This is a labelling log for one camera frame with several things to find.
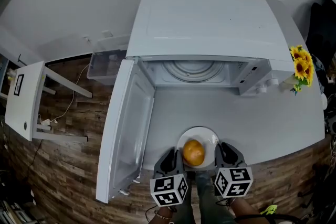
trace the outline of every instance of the human arm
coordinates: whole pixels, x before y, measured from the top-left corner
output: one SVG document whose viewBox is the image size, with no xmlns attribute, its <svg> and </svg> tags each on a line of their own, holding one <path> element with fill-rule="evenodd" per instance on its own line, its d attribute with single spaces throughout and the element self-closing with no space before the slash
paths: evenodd
<svg viewBox="0 0 336 224">
<path fill-rule="evenodd" d="M 230 206 L 236 217 L 260 214 L 243 198 L 235 198 Z M 239 224 L 269 224 L 269 222 L 266 218 L 250 218 L 241 220 Z"/>
<path fill-rule="evenodd" d="M 168 219 L 162 219 L 155 215 L 151 222 L 149 222 L 150 224 L 169 224 L 173 217 L 173 212 L 171 212 L 168 207 L 160 207 L 157 214 Z"/>
</svg>

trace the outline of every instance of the wooden floor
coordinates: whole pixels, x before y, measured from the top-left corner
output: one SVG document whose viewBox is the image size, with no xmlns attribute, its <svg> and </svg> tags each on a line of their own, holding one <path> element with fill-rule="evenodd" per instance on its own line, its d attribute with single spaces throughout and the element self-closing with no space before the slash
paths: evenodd
<svg viewBox="0 0 336 224">
<path fill-rule="evenodd" d="M 76 82 L 88 63 L 89 58 L 58 63 L 50 68 Z M 93 92 L 93 98 L 75 94 L 67 114 L 53 126 L 55 133 L 86 135 L 89 141 L 42 142 L 34 165 L 29 168 L 27 181 L 35 193 L 37 208 L 48 223 L 147 223 L 145 211 L 154 205 L 150 196 L 149 171 L 143 172 L 141 184 L 131 185 L 128 197 L 117 197 L 108 205 L 95 200 L 100 144 L 112 87 L 88 80 L 86 70 L 78 84 Z M 72 98 L 72 92 L 57 83 L 49 87 L 57 93 L 55 96 L 43 95 L 40 106 L 42 120 L 62 115 Z M 18 180 L 22 180 L 27 176 L 27 166 L 32 162 L 40 140 L 28 142 L 13 130 L 9 140 L 10 157 L 4 149 L 2 154 L 15 170 Z M 302 199 L 297 197 L 297 193 L 313 184 L 312 165 L 329 160 L 329 139 L 326 138 L 294 154 L 253 165 L 255 180 L 247 199 L 257 209 L 277 204 L 279 213 L 296 212 L 301 217 L 303 212 L 298 209 Z M 199 222 L 195 188 L 192 193 L 195 219 Z"/>
</svg>

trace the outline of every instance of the orange fruit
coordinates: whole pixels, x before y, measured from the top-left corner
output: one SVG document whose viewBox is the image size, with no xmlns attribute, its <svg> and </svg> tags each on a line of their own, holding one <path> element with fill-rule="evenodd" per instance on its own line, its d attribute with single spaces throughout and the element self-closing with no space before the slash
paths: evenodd
<svg viewBox="0 0 336 224">
<path fill-rule="evenodd" d="M 183 146 L 183 157 L 192 166 L 201 165 L 204 161 L 204 148 L 197 140 L 190 140 Z"/>
</svg>

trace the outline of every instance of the sunflower center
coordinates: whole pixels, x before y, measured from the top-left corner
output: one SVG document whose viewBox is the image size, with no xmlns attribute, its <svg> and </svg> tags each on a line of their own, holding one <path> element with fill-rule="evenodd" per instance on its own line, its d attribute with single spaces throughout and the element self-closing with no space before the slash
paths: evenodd
<svg viewBox="0 0 336 224">
<path fill-rule="evenodd" d="M 298 64 L 296 65 L 296 69 L 297 69 L 299 72 L 302 72 L 303 67 L 302 67 L 302 65 L 301 65 L 300 63 L 298 63 Z"/>
</svg>

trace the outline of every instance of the white microwave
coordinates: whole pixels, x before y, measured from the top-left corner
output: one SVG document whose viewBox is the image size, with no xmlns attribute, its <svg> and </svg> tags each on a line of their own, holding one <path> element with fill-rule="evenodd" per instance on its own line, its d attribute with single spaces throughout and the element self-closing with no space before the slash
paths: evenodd
<svg viewBox="0 0 336 224">
<path fill-rule="evenodd" d="M 258 95 L 294 73 L 266 0 L 141 0 L 126 58 L 99 156 L 96 198 L 103 202 L 140 174 L 157 90 L 237 88 Z M 187 99 L 185 105 L 197 109 Z"/>
</svg>

